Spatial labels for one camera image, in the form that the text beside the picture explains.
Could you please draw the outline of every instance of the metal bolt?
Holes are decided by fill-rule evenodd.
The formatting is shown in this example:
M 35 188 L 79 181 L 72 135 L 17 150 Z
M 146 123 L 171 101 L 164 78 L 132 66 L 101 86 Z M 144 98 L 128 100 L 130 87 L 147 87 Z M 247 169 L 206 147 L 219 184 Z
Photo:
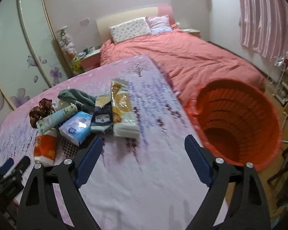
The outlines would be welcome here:
M 64 160 L 64 164 L 66 165 L 69 165 L 71 163 L 72 163 L 72 160 L 70 158 Z
M 217 157 L 217 158 L 216 158 L 216 162 L 217 162 L 218 164 L 222 164 L 222 163 L 224 163 L 224 160 L 223 160 L 222 158 L 220 158 L 220 157 Z
M 34 165 L 34 169 L 38 170 L 41 166 L 42 166 L 42 164 L 37 163 L 37 164 Z
M 248 168 L 250 168 L 250 169 L 254 167 L 254 165 L 253 165 L 252 163 L 250 163 L 250 162 L 247 162 L 247 163 L 246 163 L 246 166 L 247 166 Z

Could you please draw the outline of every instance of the wall socket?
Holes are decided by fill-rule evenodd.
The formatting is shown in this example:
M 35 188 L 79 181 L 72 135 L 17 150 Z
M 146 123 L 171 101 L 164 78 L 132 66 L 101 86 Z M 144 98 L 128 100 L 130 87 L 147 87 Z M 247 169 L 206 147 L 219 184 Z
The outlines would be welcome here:
M 86 22 L 89 22 L 91 19 L 89 17 L 83 19 L 82 21 L 80 21 L 80 24 L 84 24 Z

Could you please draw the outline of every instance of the white patterned pillow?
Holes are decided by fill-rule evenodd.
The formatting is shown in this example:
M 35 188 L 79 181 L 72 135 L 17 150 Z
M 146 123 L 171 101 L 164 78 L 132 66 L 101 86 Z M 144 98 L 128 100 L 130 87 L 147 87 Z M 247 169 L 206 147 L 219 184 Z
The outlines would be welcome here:
M 143 35 L 151 35 L 151 29 L 145 17 L 137 18 L 110 27 L 111 36 L 115 44 Z

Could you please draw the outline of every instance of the orange plastic basket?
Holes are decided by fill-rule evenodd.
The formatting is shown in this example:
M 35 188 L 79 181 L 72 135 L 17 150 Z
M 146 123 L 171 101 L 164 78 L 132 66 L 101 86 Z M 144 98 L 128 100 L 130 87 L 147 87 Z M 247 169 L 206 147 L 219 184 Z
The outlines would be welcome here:
M 281 147 L 279 121 L 272 103 L 257 88 L 233 79 L 200 87 L 185 107 L 203 145 L 215 157 L 262 171 Z

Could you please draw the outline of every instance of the white wall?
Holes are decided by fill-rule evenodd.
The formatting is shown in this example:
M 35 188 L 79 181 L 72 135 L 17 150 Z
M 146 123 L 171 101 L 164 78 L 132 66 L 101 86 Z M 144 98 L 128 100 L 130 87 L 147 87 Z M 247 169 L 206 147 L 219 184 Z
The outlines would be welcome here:
M 68 26 L 67 31 L 78 52 L 87 45 L 102 44 L 96 19 L 148 6 L 172 5 L 176 21 L 183 27 L 202 30 L 202 36 L 209 38 L 206 0 L 45 0 L 45 5 L 53 29 Z M 87 17 L 91 19 L 90 23 L 81 25 L 80 21 Z
M 249 60 L 264 73 L 269 74 L 271 64 L 255 51 L 240 44 L 240 0 L 212 0 L 210 12 L 210 41 Z M 273 79 L 279 77 L 279 70 L 272 68 Z

